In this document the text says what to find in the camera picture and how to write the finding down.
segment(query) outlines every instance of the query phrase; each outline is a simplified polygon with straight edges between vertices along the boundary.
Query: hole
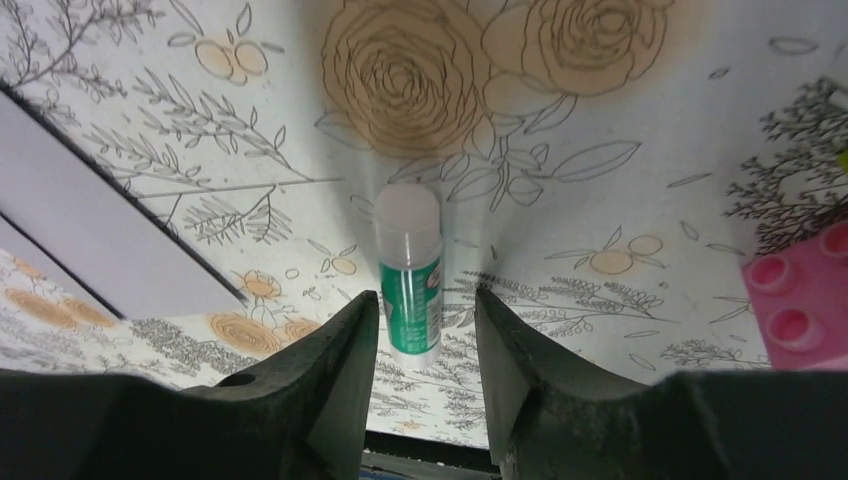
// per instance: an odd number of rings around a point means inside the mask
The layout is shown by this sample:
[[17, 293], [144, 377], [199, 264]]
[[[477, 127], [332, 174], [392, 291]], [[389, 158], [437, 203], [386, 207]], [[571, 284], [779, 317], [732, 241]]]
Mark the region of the hole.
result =
[[795, 352], [812, 350], [824, 338], [816, 319], [794, 308], [777, 312], [771, 317], [768, 333], [774, 343]]
[[235, 373], [230, 375], [229, 377], [221, 380], [218, 387], [240, 387], [242, 385], [247, 385], [253, 383], [256, 380], [256, 375], [252, 375], [250, 373]]
[[771, 331], [776, 340], [794, 342], [810, 329], [810, 319], [800, 310], [786, 310], [772, 320]]
[[822, 249], [828, 255], [848, 257], [848, 222], [836, 224], [824, 232]]
[[766, 255], [751, 265], [748, 278], [763, 293], [784, 293], [792, 287], [791, 265], [780, 255]]

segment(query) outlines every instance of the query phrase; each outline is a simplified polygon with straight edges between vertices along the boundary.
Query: white panel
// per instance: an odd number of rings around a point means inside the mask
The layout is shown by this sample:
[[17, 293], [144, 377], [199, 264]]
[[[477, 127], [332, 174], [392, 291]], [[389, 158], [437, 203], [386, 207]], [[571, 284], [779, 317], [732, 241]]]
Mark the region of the white panel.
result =
[[6, 97], [0, 211], [128, 318], [232, 310], [241, 302]]
[[68, 293], [85, 301], [103, 315], [114, 318], [108, 307], [100, 303], [100, 300], [80, 285], [61, 265], [54, 262], [38, 245], [32, 243], [2, 216], [0, 216], [0, 248], [27, 262], [49, 280], [61, 285]]

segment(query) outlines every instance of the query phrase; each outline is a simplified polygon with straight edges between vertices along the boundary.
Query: glue stick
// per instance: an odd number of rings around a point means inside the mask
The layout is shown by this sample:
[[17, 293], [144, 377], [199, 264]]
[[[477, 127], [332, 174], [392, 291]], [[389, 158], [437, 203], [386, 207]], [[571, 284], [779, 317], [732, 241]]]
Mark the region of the glue stick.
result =
[[421, 185], [388, 185], [374, 220], [392, 357], [401, 368], [425, 369], [442, 349], [439, 201]]

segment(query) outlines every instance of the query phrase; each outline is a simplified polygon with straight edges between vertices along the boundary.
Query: leaf drawing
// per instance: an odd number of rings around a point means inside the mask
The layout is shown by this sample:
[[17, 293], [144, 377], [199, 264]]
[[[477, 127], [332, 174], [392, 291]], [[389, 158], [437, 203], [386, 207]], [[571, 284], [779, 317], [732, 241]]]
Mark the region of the leaf drawing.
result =
[[542, 168], [542, 162], [532, 152], [526, 150], [509, 150], [504, 158], [506, 163], [521, 171], [532, 172]]
[[773, 37], [768, 45], [769, 50], [784, 57], [806, 55], [819, 48], [818, 43], [801, 37]]
[[645, 360], [644, 358], [640, 357], [639, 355], [636, 355], [635, 353], [631, 353], [628, 356], [630, 357], [630, 361], [632, 361], [636, 365], [639, 365], [640, 367], [642, 367], [646, 370], [650, 370], [652, 372], [657, 371], [657, 367], [655, 367], [651, 362]]
[[655, 258], [643, 256], [643, 255], [634, 255], [633, 261], [639, 262], [639, 263], [644, 263], [645, 265], [650, 265], [652, 267], [665, 268], [665, 264], [662, 263], [661, 261], [659, 261]]
[[583, 257], [586, 255], [591, 255], [595, 253], [595, 250], [589, 249], [579, 249], [579, 250], [566, 250], [564, 252], [555, 253], [553, 255], [549, 255], [545, 257], [546, 260], [553, 260], [556, 258], [572, 258], [572, 257]]
[[236, 19], [236, 31], [239, 36], [243, 37], [250, 31], [250, 26], [253, 24], [253, 10], [250, 8], [250, 2], [244, 4], [244, 8], [239, 13]]
[[277, 134], [274, 135], [274, 147], [280, 148], [283, 143], [286, 141], [286, 126], [283, 125], [277, 130]]
[[174, 10], [177, 11], [180, 17], [191, 27], [198, 35], [203, 35], [203, 28], [200, 26], [200, 22], [197, 21], [197, 18], [194, 17], [194, 14], [191, 13], [191, 10], [188, 9], [180, 0], [171, 0], [171, 6], [174, 7]]
[[484, 159], [488, 159], [492, 155], [495, 148], [495, 127], [488, 117], [483, 117], [480, 120], [480, 123], [471, 131], [469, 138], [474, 148], [467, 149], [468, 153], [476, 153]]
[[530, 135], [560, 126], [562, 122], [571, 116], [571, 112], [574, 111], [576, 104], [576, 96], [563, 94], [558, 101], [539, 112], [536, 118], [531, 120], [527, 128], [524, 129], [524, 133]]
[[354, 251], [356, 251], [356, 244], [355, 243], [353, 245], [345, 248], [341, 252], [339, 252], [339, 254], [337, 256], [338, 257], [346, 257], [346, 256], [350, 255], [351, 253], [353, 253]]
[[401, 167], [394, 175], [389, 177], [389, 183], [398, 183], [403, 180], [415, 180], [421, 183], [433, 182], [440, 178], [444, 171], [444, 164], [434, 158], [419, 158], [409, 161]]
[[339, 295], [341, 295], [341, 296], [342, 296], [342, 298], [344, 298], [344, 299], [345, 299], [345, 300], [347, 300], [348, 302], [351, 300], [351, 298], [350, 298], [350, 294], [349, 294], [349, 293], [345, 292], [344, 290], [342, 290], [342, 289], [341, 289], [341, 288], [339, 288], [339, 287], [336, 287], [336, 290], [338, 290]]
[[696, 174], [696, 175], [692, 175], [692, 176], [689, 176], [689, 177], [686, 177], [686, 178], [681, 178], [680, 180], [676, 180], [674, 182], [671, 182], [668, 185], [666, 185], [665, 188], [682, 187], [683, 185], [695, 183], [698, 180], [703, 180], [703, 179], [705, 179], [709, 176], [712, 176], [712, 173], [699, 173], [699, 174]]
[[724, 245], [723, 243], [710, 243], [710, 244], [707, 244], [707, 248], [710, 248], [710, 249], [715, 250], [717, 252], [739, 255], [740, 257], [745, 256], [745, 252], [743, 252], [742, 250], [739, 250], [738, 248], [735, 248], [735, 247], [731, 247], [729, 245]]
[[544, 165], [548, 160], [548, 151], [550, 151], [550, 149], [551, 146], [547, 143], [540, 143], [530, 149], [530, 155], [533, 155], [533, 158], [539, 162], [539, 165]]
[[730, 67], [722, 67], [714, 70], [710, 73], [710, 80], [718, 80], [719, 78], [724, 78], [730, 72]]
[[188, 32], [179, 32], [171, 35], [168, 39], [169, 47], [185, 47], [193, 44], [197, 40], [197, 35]]
[[464, 312], [459, 312], [445, 317], [444, 328], [463, 328], [474, 323], [474, 310], [467, 309]]
[[597, 178], [627, 163], [641, 145], [622, 140], [588, 148], [566, 158], [552, 176], [563, 183]]
[[641, 332], [628, 333], [624, 336], [624, 338], [653, 337], [654, 335], [658, 335], [659, 333], [659, 330], [642, 330]]
[[615, 229], [615, 231], [610, 235], [609, 240], [607, 240], [606, 245], [604, 245], [603, 250], [608, 250], [612, 248], [618, 241], [621, 240], [621, 225]]
[[698, 241], [698, 239], [701, 238], [701, 234], [698, 233], [698, 230], [685, 220], [680, 221], [680, 229], [683, 230], [683, 234], [690, 240]]
[[463, 173], [468, 171], [471, 165], [471, 158], [467, 154], [456, 153], [448, 157], [440, 171], [442, 181], [449, 182], [459, 178]]
[[498, 169], [480, 167], [471, 170], [462, 176], [448, 193], [449, 202], [462, 202], [472, 198], [482, 197], [498, 187], [500, 184]]
[[307, 238], [306, 241], [310, 245], [312, 245], [312, 247], [315, 248], [315, 250], [318, 250], [319, 252], [323, 253], [324, 255], [327, 255], [328, 257], [333, 256], [333, 252], [331, 252], [330, 249], [325, 247], [324, 245], [321, 245], [320, 243], [316, 242], [315, 240], [312, 240], [312, 239], [309, 239], [309, 238]]
[[373, 150], [364, 137], [350, 124], [347, 116], [339, 112], [327, 112], [315, 122], [315, 128], [333, 140], [350, 148], [362, 151]]
[[710, 320], [710, 325], [715, 324], [715, 323], [725, 322], [727, 320], [732, 320], [732, 319], [738, 317], [739, 315], [742, 315], [743, 313], [745, 313], [747, 311], [748, 311], [748, 306], [743, 305], [743, 306], [733, 310], [730, 313], [726, 313], [726, 314], [716, 318], [715, 320]]
[[279, 53], [279, 54], [286, 53], [285, 48], [283, 48], [283, 47], [281, 47], [277, 44], [271, 43], [271, 42], [259, 42], [259, 45], [261, 45], [262, 48], [264, 48], [266, 50], [270, 50], [274, 53]]
[[515, 203], [529, 207], [536, 203], [544, 189], [536, 180], [529, 177], [517, 177], [509, 182], [507, 194]]

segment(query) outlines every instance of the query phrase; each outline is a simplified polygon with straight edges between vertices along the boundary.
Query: green label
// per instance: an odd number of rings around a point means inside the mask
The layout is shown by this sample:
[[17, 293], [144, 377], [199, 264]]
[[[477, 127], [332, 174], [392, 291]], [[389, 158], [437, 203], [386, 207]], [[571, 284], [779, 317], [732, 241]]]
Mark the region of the green label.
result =
[[380, 264], [389, 341], [403, 353], [425, 353], [439, 340], [442, 321], [440, 262], [441, 259], [437, 259], [417, 270], [395, 270]]

